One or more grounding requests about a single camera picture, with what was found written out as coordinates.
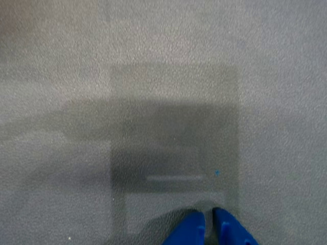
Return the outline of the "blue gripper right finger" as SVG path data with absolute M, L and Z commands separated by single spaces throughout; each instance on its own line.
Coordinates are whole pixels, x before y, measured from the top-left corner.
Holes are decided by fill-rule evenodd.
M 242 224 L 227 210 L 213 209 L 213 223 L 220 245 L 256 244 L 255 238 L 242 226 Z

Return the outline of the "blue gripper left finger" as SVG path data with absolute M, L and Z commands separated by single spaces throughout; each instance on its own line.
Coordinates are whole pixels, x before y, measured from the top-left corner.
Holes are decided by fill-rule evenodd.
M 192 244 L 204 245 L 205 216 L 203 212 L 188 214 L 164 240 L 164 245 Z

